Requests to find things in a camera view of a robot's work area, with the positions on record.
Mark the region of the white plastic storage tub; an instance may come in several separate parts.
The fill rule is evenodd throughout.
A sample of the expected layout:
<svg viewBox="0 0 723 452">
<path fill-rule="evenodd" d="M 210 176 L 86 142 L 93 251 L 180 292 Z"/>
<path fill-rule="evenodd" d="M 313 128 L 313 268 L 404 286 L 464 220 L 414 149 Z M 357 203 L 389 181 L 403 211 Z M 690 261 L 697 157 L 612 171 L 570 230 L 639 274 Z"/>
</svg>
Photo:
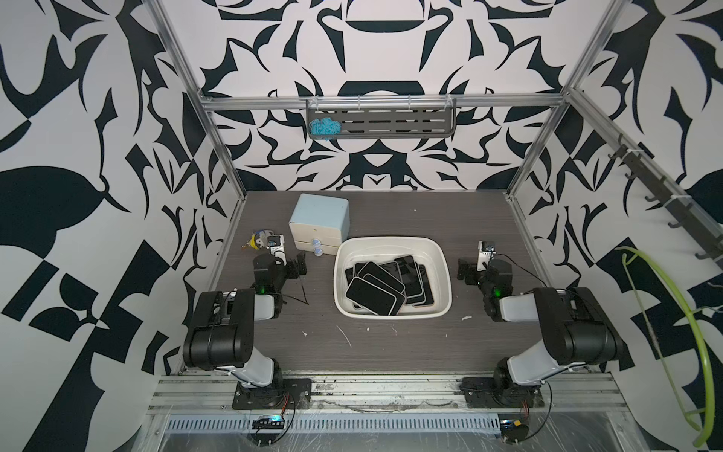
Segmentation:
<svg viewBox="0 0 723 452">
<path fill-rule="evenodd" d="M 362 237 L 338 249 L 333 273 L 337 309 L 349 318 L 429 319 L 452 306 L 442 248 L 423 237 Z"/>
</svg>

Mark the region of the black phone pink case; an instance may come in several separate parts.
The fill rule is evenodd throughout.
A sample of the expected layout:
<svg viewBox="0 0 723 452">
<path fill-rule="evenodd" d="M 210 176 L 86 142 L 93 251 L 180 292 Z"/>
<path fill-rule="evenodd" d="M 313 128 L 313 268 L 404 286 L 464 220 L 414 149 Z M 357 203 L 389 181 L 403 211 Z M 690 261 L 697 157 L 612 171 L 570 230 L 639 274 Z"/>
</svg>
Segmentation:
<svg viewBox="0 0 723 452">
<path fill-rule="evenodd" d="M 395 258 L 401 282 L 405 286 L 406 303 L 420 303 L 424 299 L 424 288 L 420 280 L 416 262 L 411 255 Z"/>
</svg>

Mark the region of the black phone white case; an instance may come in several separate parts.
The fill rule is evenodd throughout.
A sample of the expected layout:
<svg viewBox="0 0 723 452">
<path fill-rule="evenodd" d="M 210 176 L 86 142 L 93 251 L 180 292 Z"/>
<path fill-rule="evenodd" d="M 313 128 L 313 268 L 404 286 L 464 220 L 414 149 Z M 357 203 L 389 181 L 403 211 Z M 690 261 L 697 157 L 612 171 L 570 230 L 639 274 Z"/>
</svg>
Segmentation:
<svg viewBox="0 0 723 452">
<path fill-rule="evenodd" d="M 375 284 L 359 277 L 352 279 L 345 296 L 376 316 L 395 316 L 406 301 L 402 293 L 382 282 Z"/>
</svg>

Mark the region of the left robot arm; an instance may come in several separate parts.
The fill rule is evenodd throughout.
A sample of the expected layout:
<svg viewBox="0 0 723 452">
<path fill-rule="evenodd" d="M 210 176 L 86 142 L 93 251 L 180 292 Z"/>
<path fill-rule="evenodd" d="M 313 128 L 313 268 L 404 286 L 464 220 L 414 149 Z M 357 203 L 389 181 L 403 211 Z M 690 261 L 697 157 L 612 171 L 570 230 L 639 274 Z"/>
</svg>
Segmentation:
<svg viewBox="0 0 723 452">
<path fill-rule="evenodd" d="M 291 399 L 278 362 L 254 346 L 254 331 L 258 322 L 280 316 L 285 283 L 307 274 L 302 252 L 287 261 L 258 255 L 252 265 L 251 287 L 201 293 L 182 347 L 185 366 L 236 379 L 238 397 L 249 406 L 263 399 Z"/>
</svg>

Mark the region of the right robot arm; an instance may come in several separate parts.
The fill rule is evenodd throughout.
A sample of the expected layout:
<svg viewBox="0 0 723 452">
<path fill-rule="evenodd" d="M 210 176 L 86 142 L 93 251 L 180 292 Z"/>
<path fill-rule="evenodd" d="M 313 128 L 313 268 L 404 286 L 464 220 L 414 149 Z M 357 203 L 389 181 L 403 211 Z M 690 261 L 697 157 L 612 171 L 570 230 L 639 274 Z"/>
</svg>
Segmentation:
<svg viewBox="0 0 723 452">
<path fill-rule="evenodd" d="M 502 359 L 491 378 L 465 378 L 469 397 L 516 397 L 534 393 L 565 371 L 621 359 L 627 346 L 586 287 L 542 286 L 515 295 L 512 263 L 491 258 L 458 261 L 457 279 L 476 286 L 485 313 L 498 323 L 536 323 L 541 339 L 522 353 Z"/>
</svg>

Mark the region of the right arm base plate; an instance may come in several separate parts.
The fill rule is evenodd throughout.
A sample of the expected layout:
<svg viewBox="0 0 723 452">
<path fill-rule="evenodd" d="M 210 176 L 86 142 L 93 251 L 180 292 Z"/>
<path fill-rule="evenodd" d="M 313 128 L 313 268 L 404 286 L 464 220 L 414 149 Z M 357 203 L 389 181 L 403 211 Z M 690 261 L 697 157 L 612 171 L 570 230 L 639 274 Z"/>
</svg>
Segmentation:
<svg viewBox="0 0 723 452">
<path fill-rule="evenodd" d="M 538 386 L 498 383 L 492 377 L 465 377 L 461 381 L 459 391 L 464 395 L 469 408 L 532 409 L 545 405 Z"/>
</svg>

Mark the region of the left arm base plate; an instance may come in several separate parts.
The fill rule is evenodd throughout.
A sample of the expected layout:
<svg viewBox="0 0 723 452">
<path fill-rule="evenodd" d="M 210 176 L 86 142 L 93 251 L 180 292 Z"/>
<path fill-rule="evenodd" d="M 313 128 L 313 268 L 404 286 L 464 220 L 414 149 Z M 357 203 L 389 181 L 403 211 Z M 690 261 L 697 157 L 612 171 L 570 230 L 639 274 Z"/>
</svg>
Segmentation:
<svg viewBox="0 0 723 452">
<path fill-rule="evenodd" d="M 232 407 L 236 411 L 289 410 L 309 408 L 313 381 L 307 378 L 283 379 L 267 387 L 246 387 L 239 382 L 233 396 Z"/>
</svg>

